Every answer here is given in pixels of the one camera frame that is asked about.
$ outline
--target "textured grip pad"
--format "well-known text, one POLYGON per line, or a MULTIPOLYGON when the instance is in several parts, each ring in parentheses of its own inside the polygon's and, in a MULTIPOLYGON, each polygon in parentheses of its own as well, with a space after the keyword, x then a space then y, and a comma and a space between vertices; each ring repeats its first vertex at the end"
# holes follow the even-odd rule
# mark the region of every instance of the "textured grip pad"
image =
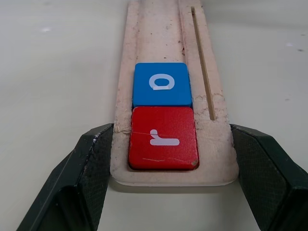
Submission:
POLYGON ((239 180, 262 231, 308 230, 308 174, 273 137, 232 125, 239 180))
POLYGON ((91 129, 49 175, 17 231, 95 231, 108 186, 113 125, 91 129))

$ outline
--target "red tile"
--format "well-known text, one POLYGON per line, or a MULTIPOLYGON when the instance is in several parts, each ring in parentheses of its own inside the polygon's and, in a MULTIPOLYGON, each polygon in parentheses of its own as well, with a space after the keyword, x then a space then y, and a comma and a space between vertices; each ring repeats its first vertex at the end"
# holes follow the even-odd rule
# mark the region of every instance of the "red tile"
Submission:
POLYGON ((198 151, 189 107, 136 107, 133 110, 129 165, 137 170, 193 170, 198 151))

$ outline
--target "wooden edge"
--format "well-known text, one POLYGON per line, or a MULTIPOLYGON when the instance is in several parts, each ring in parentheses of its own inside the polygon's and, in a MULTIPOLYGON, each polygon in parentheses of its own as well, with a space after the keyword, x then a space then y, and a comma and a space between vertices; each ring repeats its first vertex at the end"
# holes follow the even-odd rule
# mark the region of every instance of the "wooden edge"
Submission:
POLYGON ((131 131, 133 75, 137 57, 139 2, 128 4, 123 53, 115 105, 115 124, 112 140, 110 170, 119 169, 123 164, 118 156, 128 156, 131 131))
POLYGON ((205 154, 206 159, 203 160, 200 158, 200 166, 204 165, 205 168, 211 169, 211 172, 216 172, 213 168, 220 169, 223 172, 221 175, 222 179, 236 179, 238 176, 236 152, 232 146, 233 138, 231 128, 205 15, 199 0, 179 0, 179 8, 186 64, 190 73, 198 150, 200 156, 205 154), (209 107, 206 100, 207 95, 202 78, 203 72, 200 65, 200 53, 196 40, 196 31, 194 29, 192 8, 197 18, 206 74, 209 80, 216 115, 215 120, 210 119, 209 107))

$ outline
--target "white background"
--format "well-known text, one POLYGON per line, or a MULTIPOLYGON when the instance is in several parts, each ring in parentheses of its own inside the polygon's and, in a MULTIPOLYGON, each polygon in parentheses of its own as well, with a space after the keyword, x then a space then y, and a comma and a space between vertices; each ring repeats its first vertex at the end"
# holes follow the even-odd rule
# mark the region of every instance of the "white background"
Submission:
MULTIPOLYGON (((206 0, 231 123, 308 170, 308 1, 206 0)), ((127 1, 0 0, 0 231, 16 230, 81 134, 113 122, 127 1)), ((238 182, 111 180, 100 231, 257 231, 238 182)))

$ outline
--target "scratch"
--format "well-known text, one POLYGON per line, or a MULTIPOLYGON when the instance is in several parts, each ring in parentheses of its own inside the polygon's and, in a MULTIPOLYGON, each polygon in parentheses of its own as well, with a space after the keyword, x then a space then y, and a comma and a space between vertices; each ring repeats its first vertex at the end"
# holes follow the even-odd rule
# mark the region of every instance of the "scratch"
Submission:
MULTIPOLYGON (((152 135, 150 132, 149 133, 145 133, 145 132, 136 132, 136 131, 132 131, 132 133, 135 134, 140 134, 140 135, 152 135)), ((160 137, 170 137, 172 138, 172 135, 164 135, 164 134, 159 134, 160 137)))
POLYGON ((131 129, 130 128, 123 128, 121 129, 120 126, 115 126, 114 133, 124 133, 124 134, 130 134, 131 129))
POLYGON ((180 159, 176 159, 176 158, 171 158, 171 157, 169 157, 168 159, 170 159, 170 160, 176 160, 176 161, 181 161, 181 162, 187 163, 187 161, 185 161, 185 160, 180 160, 180 159))
POLYGON ((143 160, 150 160, 150 161, 155 161, 155 162, 162 162, 162 161, 165 161, 165 160, 153 160, 153 159, 148 159, 148 158, 142 158, 143 160))

